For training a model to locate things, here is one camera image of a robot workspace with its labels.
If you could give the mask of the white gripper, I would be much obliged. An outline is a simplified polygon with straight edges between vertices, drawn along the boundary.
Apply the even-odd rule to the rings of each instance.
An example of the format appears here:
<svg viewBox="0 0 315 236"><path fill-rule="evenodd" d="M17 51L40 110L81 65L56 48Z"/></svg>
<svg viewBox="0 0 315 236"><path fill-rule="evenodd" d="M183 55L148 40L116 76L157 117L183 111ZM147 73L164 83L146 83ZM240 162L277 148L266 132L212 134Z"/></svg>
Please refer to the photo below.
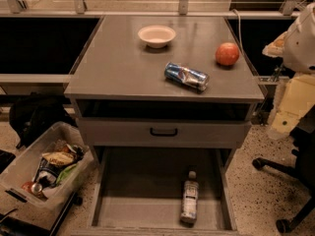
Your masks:
<svg viewBox="0 0 315 236"><path fill-rule="evenodd" d="M297 73L288 81L280 80L273 105L267 135L279 140L287 137L315 105L315 76Z"/></svg>

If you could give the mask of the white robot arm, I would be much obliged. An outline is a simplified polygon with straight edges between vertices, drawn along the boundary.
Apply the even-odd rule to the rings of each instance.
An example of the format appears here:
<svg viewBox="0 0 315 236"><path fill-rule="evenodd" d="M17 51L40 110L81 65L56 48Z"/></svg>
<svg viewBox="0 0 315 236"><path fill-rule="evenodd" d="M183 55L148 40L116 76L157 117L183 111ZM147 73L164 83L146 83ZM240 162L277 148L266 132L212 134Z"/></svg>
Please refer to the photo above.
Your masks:
<svg viewBox="0 0 315 236"><path fill-rule="evenodd" d="M279 140L287 137L315 105L315 3L308 4L262 53L281 57L283 66L294 72L292 79L277 85L268 119L268 136Z"/></svg>

